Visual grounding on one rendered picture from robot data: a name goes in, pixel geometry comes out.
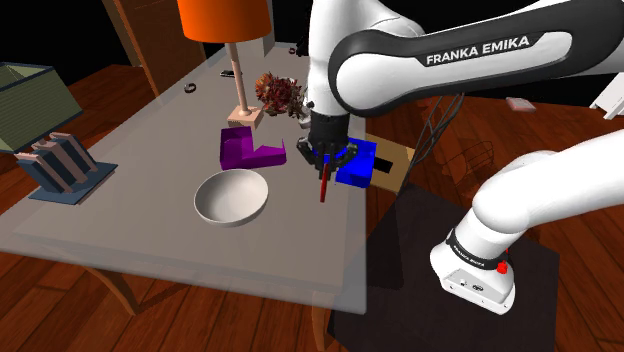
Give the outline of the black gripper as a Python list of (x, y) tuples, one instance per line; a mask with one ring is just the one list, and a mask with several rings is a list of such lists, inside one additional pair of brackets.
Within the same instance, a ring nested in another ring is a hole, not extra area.
[(349, 121), (349, 114), (329, 116), (312, 111), (308, 138), (297, 140), (297, 150), (310, 165), (323, 168), (330, 147), (330, 169), (346, 166), (358, 154), (358, 146), (348, 140)]

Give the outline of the red pen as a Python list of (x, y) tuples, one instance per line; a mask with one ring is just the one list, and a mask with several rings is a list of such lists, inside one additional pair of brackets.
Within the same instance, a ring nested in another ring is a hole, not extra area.
[(322, 174), (321, 174), (321, 185), (320, 185), (320, 202), (324, 203), (326, 199), (327, 193), (327, 183), (330, 178), (329, 164), (325, 163), (323, 166)]

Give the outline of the blue box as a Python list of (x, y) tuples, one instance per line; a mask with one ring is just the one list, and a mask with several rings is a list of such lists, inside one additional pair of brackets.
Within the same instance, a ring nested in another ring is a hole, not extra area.
[[(325, 151), (324, 161), (329, 164), (330, 178), (331, 174), (337, 173), (336, 181), (350, 186), (359, 188), (367, 188), (370, 185), (372, 178), (373, 163), (376, 151), (376, 144), (362, 139), (348, 138), (349, 142), (358, 146), (357, 156), (351, 160), (346, 166), (337, 169), (330, 169), (330, 147), (328, 151)], [(321, 180), (321, 174), (323, 168), (316, 168), (319, 170), (319, 179)]]

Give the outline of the tan cardboard box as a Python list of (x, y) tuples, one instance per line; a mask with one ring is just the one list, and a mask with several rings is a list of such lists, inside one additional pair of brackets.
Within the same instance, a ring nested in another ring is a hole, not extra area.
[(376, 144), (371, 185), (398, 193), (415, 151), (369, 133), (366, 140)]

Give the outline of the dried red flower bunch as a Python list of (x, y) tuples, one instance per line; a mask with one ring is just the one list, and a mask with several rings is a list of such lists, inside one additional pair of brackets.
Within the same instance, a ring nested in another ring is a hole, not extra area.
[(255, 94), (270, 116), (287, 114), (303, 119), (309, 115), (304, 105), (305, 89), (296, 79), (264, 73), (255, 81)]

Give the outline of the purple angled box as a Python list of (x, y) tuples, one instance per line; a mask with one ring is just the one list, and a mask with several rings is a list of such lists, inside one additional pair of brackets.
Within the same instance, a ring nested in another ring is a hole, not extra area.
[(222, 170), (283, 165), (287, 162), (285, 144), (255, 148), (249, 126), (224, 128), (221, 130), (219, 162)]

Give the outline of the white bowl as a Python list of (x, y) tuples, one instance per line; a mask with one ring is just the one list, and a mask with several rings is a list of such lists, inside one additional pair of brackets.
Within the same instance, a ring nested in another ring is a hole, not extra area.
[(248, 169), (230, 169), (203, 181), (193, 205), (207, 223), (237, 227), (253, 221), (264, 210), (268, 197), (268, 183), (262, 175)]

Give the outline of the orange shade table lamp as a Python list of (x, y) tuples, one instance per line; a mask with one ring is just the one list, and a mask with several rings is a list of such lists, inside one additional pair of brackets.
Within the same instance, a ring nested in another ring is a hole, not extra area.
[(258, 127), (261, 107), (249, 106), (237, 43), (255, 40), (272, 30), (266, 0), (177, 0), (184, 35), (196, 42), (223, 43), (228, 51), (239, 105), (228, 117), (230, 127)]

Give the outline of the dark robot stand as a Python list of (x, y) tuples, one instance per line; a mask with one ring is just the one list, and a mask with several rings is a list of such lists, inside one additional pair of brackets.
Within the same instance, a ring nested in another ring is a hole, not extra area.
[(332, 312), (329, 333), (348, 352), (553, 352), (559, 256), (526, 237), (510, 249), (513, 307), (497, 315), (446, 292), (431, 249), (464, 208), (408, 185), (367, 240), (367, 308)]

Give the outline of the grey table with wooden legs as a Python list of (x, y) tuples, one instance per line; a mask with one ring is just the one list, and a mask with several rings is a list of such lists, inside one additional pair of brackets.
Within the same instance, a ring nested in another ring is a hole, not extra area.
[(220, 228), (193, 199), (217, 173), (237, 99), (218, 53), (118, 127), (92, 155), (114, 172), (76, 206), (23, 199), (0, 215), (0, 352), (313, 352), (319, 316), (365, 304), (366, 193), (319, 195), (294, 145), (297, 122), (265, 118), (257, 144), (287, 161), (262, 170), (252, 222)]

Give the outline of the brown wooden door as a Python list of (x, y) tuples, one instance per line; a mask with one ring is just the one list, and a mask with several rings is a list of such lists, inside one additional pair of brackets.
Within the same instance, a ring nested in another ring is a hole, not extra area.
[(161, 95), (206, 60), (183, 34), (177, 0), (100, 0), (133, 66)]

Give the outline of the small pink block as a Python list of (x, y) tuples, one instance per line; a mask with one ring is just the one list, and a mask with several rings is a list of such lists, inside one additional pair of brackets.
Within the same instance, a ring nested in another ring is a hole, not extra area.
[(526, 99), (507, 97), (506, 103), (512, 111), (533, 113), (536, 107)]

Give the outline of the white furniture piece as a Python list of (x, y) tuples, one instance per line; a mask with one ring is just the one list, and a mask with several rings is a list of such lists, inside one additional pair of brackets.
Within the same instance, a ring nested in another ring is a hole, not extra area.
[(590, 104), (590, 109), (602, 109), (603, 118), (612, 120), (624, 116), (624, 72), (618, 73), (599, 96)]

